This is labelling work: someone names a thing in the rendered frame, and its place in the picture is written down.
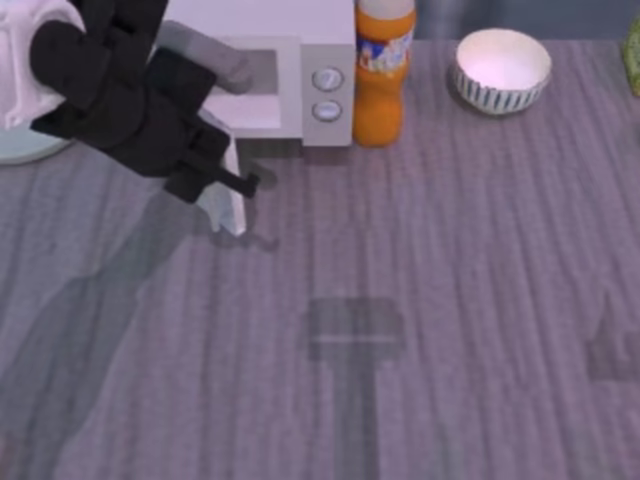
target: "fluted white bowl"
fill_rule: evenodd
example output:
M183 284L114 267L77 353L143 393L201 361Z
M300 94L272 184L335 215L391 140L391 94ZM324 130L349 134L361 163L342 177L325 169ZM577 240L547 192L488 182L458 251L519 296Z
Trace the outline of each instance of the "fluted white bowl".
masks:
M492 28L466 36L458 45L454 83L464 100L490 115L529 107L551 77L544 46L524 33Z

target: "microwave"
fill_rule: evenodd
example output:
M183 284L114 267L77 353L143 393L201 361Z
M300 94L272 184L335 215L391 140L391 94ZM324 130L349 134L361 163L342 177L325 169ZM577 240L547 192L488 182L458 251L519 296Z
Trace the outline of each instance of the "microwave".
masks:
M170 0L164 19L247 53L251 89L215 87L203 105L235 138L352 143L352 0Z

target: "knob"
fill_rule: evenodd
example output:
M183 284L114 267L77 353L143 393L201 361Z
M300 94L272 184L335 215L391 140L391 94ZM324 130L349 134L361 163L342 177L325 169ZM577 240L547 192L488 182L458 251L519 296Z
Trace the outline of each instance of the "knob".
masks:
M329 67L313 74L313 86L323 92L333 92L342 85L344 76L337 68Z
M313 116L321 122L334 122L342 115L342 107L334 101L316 103L313 106Z

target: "detergent bottle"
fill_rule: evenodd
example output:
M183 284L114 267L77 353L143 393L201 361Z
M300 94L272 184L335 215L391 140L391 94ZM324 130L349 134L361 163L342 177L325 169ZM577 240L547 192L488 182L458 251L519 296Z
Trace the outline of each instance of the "detergent bottle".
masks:
M416 23L414 0L357 0L353 138L364 147L393 143L402 129L402 85Z

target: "wooden table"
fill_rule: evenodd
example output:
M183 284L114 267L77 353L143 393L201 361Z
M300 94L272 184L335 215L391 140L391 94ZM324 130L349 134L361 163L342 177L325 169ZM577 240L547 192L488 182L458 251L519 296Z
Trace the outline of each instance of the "wooden table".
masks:
M6 480L637 479L640 103L548 47L522 115L418 42L393 147L242 145L240 239L87 148L3 168Z

